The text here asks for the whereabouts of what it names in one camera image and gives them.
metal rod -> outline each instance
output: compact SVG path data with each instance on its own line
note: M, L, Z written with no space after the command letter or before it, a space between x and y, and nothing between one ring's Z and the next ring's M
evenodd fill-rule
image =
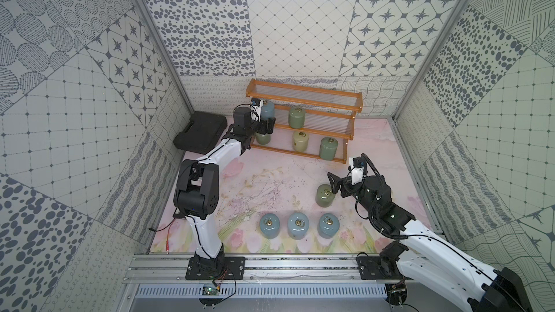
M185 102L185 106L187 107L189 114L193 114L193 112L195 112L193 108L193 104L191 103L189 96L185 92L183 84L179 79L179 75L177 74L177 71L173 66L173 61L171 60L168 50L166 49L166 45L162 40L160 31L156 27L156 23L154 22L152 16L150 16L150 11L147 8L147 4L145 3L144 0L132 0L132 1L135 4L135 9L139 11L139 16L142 18L144 25L149 28L151 37L153 38L153 45L160 53L160 57L162 58L162 62L164 63L164 66L167 72L171 75L171 78L173 79L174 83L177 84L177 89L179 90L179 94L181 95L181 97L183 98L183 101Z
M447 38L451 34L451 31L453 30L455 24L457 24L461 15L463 14L463 12L468 7L469 2L470 2L470 0L457 0L453 9L451 9L451 14L449 15L449 17L447 18L447 21L443 25L443 28L441 29L440 34L438 35L436 41L434 42L434 45L430 49L430 52L426 56L426 59L424 60L424 63L422 63L422 66L420 67L420 69L416 73L414 81L412 82L408 91L403 96L403 99L401 100L401 103L399 104L399 106L397 107L395 112L393 113L392 117L395 121L397 121L399 116L403 113L403 110L405 109L408 101L412 97L412 94L414 93L414 91L416 89L416 86L420 82L422 82L422 80L426 76L426 73L428 72L428 70L432 66L432 63L434 63L434 60L436 59L437 55L441 51L441 48L443 48L443 45L447 41Z

polka dot pattern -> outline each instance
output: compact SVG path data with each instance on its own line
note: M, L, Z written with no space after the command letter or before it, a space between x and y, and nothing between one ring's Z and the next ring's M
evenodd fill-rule
M524 53L524 46L469 6L424 83L456 127Z
M93 219L1 176L3 305L35 312L73 260Z
M254 74L245 0L149 0L180 75Z

black plastic case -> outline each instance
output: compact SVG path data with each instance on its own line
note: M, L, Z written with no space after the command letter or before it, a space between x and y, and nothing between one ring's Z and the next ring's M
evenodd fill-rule
M174 145L177 149L200 153L210 152L227 128L227 119L221 114L195 111L184 131L177 134Z

metal grate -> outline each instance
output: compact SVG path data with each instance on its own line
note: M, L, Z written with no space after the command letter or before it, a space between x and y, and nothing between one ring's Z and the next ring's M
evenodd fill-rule
M221 299L233 293L233 283L221 285L221 295L202 295L204 284L141 284L136 298ZM238 298L383 298L380 283L248 283L238 284Z

metal bracket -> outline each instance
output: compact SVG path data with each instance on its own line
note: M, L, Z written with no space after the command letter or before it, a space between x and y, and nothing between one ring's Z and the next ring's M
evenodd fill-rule
M228 268L227 274L224 280L236 280L240 281L243 279L243 274L245 273L245 257L224 257L224 266ZM194 257L189 259L189 265L187 267L187 274L185 274L185 279L188 281L198 281L198 280L212 280L209 274L206 274L200 268L198 260Z
M401 280L403 276L400 274L397 267L394 268L392 276L386 276L381 270L380 258L379 257L358 257L356 259L358 264L358 273L360 274L360 279L387 279L387 280Z

